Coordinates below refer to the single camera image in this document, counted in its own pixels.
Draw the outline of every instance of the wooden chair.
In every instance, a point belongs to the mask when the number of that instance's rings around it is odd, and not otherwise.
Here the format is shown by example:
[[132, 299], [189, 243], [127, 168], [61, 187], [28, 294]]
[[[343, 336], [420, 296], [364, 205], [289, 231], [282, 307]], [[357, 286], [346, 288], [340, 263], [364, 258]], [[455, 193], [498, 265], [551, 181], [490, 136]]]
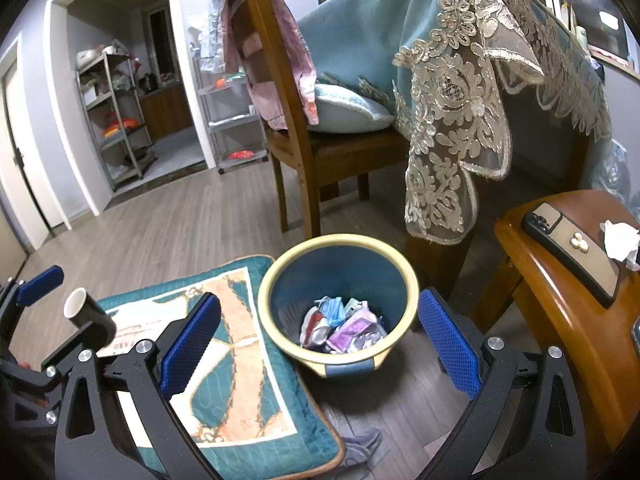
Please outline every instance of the wooden chair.
[[601, 239], [600, 223], [607, 219], [638, 227], [624, 206], [603, 191], [562, 193], [508, 211], [495, 223], [505, 259], [471, 319], [487, 333], [515, 301], [541, 348], [563, 348], [580, 398], [594, 473], [610, 460], [640, 413], [640, 358], [630, 336], [640, 316], [640, 274], [622, 266], [616, 301], [609, 308], [601, 306], [521, 228], [523, 215], [541, 202], [564, 213], [593, 240]]
[[262, 50], [244, 58], [251, 83], [273, 81], [288, 130], [267, 127], [266, 134], [278, 190], [280, 227], [287, 231], [287, 203], [281, 162], [298, 173], [305, 238], [320, 235], [320, 201], [338, 196], [338, 182], [358, 177], [358, 196], [369, 198], [369, 171], [405, 160], [408, 142], [393, 128], [370, 134], [331, 135], [306, 129], [298, 88], [271, 0], [246, 0], [232, 18], [237, 46], [257, 31]]

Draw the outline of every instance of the orange object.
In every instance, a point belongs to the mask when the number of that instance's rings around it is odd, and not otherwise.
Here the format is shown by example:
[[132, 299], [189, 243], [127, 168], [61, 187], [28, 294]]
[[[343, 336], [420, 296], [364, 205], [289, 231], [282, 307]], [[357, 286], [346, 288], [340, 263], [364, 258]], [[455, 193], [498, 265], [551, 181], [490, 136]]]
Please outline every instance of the orange object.
[[229, 155], [229, 158], [249, 158], [254, 155], [255, 152], [252, 152], [251, 150], [240, 150], [239, 152], [233, 152]]
[[[132, 130], [134, 128], [137, 128], [140, 123], [136, 119], [123, 119], [122, 124], [127, 130]], [[111, 137], [119, 129], [120, 129], [120, 124], [118, 123], [118, 121], [114, 121], [102, 131], [102, 136], [105, 139], [107, 137]]]

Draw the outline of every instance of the cushion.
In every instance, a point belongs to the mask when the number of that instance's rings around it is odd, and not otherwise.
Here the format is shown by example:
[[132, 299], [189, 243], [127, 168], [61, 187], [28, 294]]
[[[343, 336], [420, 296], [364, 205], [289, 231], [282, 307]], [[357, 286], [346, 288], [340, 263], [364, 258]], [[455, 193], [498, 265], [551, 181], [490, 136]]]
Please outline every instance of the cushion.
[[316, 84], [318, 124], [313, 132], [363, 134], [384, 130], [396, 117], [380, 103], [337, 85]]
[[[98, 302], [118, 329], [98, 355], [156, 339], [204, 292], [217, 295], [222, 322], [184, 393], [170, 401], [203, 455], [225, 480], [308, 478], [339, 465], [344, 444], [308, 396], [296, 369], [262, 328], [260, 282], [273, 259], [249, 256], [189, 278]], [[145, 464], [164, 472], [131, 397], [118, 398]]]

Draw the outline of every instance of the blue gripper pad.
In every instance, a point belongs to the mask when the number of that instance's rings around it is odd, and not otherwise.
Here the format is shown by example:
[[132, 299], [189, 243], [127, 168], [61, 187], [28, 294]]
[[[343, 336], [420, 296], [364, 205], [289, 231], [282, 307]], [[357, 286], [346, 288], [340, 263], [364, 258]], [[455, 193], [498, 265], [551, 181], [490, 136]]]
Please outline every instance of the blue gripper pad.
[[162, 380], [159, 388], [167, 401], [187, 387], [220, 325], [221, 314], [220, 300], [212, 294], [165, 354], [161, 363]]
[[454, 386], [473, 400], [482, 386], [478, 358], [430, 290], [420, 293], [418, 317]]
[[31, 306], [62, 285], [64, 279], [65, 273], [60, 267], [57, 265], [50, 267], [18, 288], [15, 304], [21, 307]]

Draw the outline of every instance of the shelving unit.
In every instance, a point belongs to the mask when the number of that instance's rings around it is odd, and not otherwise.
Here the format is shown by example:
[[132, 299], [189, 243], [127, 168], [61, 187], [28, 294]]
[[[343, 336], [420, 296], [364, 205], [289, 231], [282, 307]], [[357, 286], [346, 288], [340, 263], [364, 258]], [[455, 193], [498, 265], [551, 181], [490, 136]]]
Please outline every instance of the shelving unit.
[[[113, 68], [124, 62], [127, 63], [127, 67], [129, 69], [128, 77], [131, 86], [129, 90], [115, 89], [113, 87], [113, 81], [111, 80], [111, 72]], [[87, 127], [89, 128], [89, 133], [91, 135], [95, 149], [98, 152], [98, 158], [100, 158], [104, 173], [107, 175], [107, 178], [111, 184], [111, 189], [115, 190], [118, 184], [121, 184], [124, 181], [129, 180], [130, 178], [142, 178], [147, 168], [153, 163], [153, 161], [156, 160], [156, 152], [154, 151], [153, 142], [151, 141], [148, 129], [146, 128], [145, 117], [142, 113], [142, 108], [140, 107], [140, 99], [136, 90], [136, 81], [133, 75], [133, 67], [131, 65], [129, 56], [123, 54], [103, 53], [100, 57], [93, 60], [82, 70], [76, 71], [76, 84], [78, 85], [78, 92], [80, 93], [80, 101], [83, 103], [84, 98], [82, 97], [81, 78], [96, 74], [104, 75], [104, 77], [107, 79], [109, 90], [104, 94], [98, 95], [98, 97], [91, 103], [84, 105], [84, 118], [86, 120]], [[136, 106], [138, 108], [138, 113], [140, 114], [140, 124], [135, 128], [126, 128], [124, 122], [122, 121], [118, 98], [125, 95], [133, 95], [133, 97], [135, 98]], [[105, 104], [111, 105], [111, 108], [116, 114], [120, 129], [104, 139], [103, 142], [100, 142], [96, 138], [93, 125], [89, 117], [89, 112]], [[147, 144], [146, 146], [142, 147], [142, 149], [144, 150], [144, 154], [142, 156], [136, 156], [136, 149], [132, 147], [129, 141], [129, 137], [136, 132], [139, 132], [140, 130], [145, 131]], [[104, 160], [104, 152], [117, 144], [121, 144], [124, 148], [125, 154], [128, 155], [130, 160], [130, 168], [114, 177], [108, 170], [107, 164]]]
[[[256, 112], [253, 105], [249, 106], [247, 113], [229, 117], [224, 120], [215, 121], [212, 118], [212, 113], [209, 108], [209, 102], [207, 101], [207, 96], [215, 94], [216, 92], [220, 92], [228, 88], [246, 86], [246, 76], [229, 75], [227, 76], [227, 78], [220, 78], [225, 80], [223, 84], [219, 84], [218, 82], [216, 82], [213, 85], [204, 86], [202, 80], [202, 72], [200, 71], [200, 50], [198, 48], [192, 47], [191, 60], [193, 63], [193, 72], [196, 78], [197, 93], [200, 97], [200, 103], [202, 105], [202, 111], [205, 120], [207, 121], [207, 130], [209, 133], [209, 137], [211, 138], [211, 142], [213, 143], [214, 147], [214, 159], [216, 161], [216, 166], [218, 167], [218, 173], [224, 174], [225, 171], [229, 168], [242, 166], [243, 164], [248, 164], [249, 162], [254, 162], [256, 160], [269, 160], [268, 151], [266, 149], [266, 135], [264, 133], [262, 119]], [[225, 148], [226, 130], [235, 126], [240, 126], [241, 124], [252, 123], [255, 121], [257, 121], [260, 127], [260, 142], [256, 142], [255, 144], [244, 147], [245, 149], [254, 152], [254, 154], [247, 158], [230, 158], [229, 156], [237, 150], [228, 150]]]

